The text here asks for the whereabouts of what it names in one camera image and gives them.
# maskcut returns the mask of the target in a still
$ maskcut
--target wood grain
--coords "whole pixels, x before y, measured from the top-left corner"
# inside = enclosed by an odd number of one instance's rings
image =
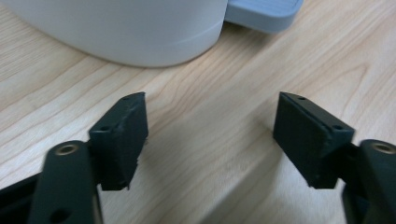
[[[344,223],[343,184],[310,189],[272,139],[277,96],[310,98],[356,144],[395,144],[396,4],[306,0],[288,31],[226,23],[203,55],[154,69],[72,49],[0,5],[0,189],[137,91],[148,144],[131,190],[101,192],[106,223]]]

